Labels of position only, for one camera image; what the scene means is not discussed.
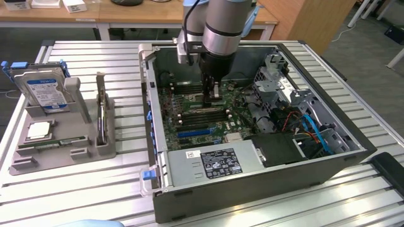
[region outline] hard drive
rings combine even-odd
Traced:
[[[15,62],[9,68],[2,67],[30,106],[41,106],[43,112],[67,111],[71,96],[63,88],[63,79],[69,77],[65,62],[25,64]]]

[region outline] blue pcie slot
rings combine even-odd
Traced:
[[[211,130],[205,129],[205,130],[198,130],[198,131],[186,131],[186,132],[178,132],[177,137],[183,138],[183,137],[190,137],[190,136],[202,136],[202,135],[209,135]]]

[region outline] white box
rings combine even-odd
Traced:
[[[3,4],[9,11],[30,9],[27,0],[19,0],[17,2],[5,2],[3,1]]]
[[[30,7],[35,9],[59,9],[61,0],[31,0]]]
[[[69,13],[86,11],[86,6],[82,0],[62,0],[62,4]]]

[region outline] green circuit board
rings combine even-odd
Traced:
[[[201,93],[174,95],[174,92],[167,88],[158,90],[167,151],[223,143],[225,135],[229,133],[238,132],[242,138],[253,134],[251,115],[239,101],[242,99],[241,90],[242,87],[223,83],[221,85],[222,100],[205,108],[202,107]],[[207,125],[209,135],[178,138],[177,128],[181,127],[178,114],[225,110],[229,110],[229,118],[203,124]]]

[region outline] wooden table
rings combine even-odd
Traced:
[[[153,2],[143,0],[134,7],[86,2],[87,11],[67,13],[59,9],[29,9],[7,11],[0,0],[0,27],[87,27],[97,28],[101,40],[109,40],[109,28],[181,28],[182,2]],[[261,30],[259,39],[269,40],[277,19],[259,9],[251,29]]]
[[[95,27],[99,4],[86,4],[85,12],[69,13],[59,9],[7,11],[0,0],[0,27]]]
[[[109,40],[107,28],[181,28],[182,1],[153,2],[143,0],[135,7],[125,7],[103,0],[99,3],[99,35]],[[261,40],[269,40],[277,19],[259,9],[251,29],[259,29]]]

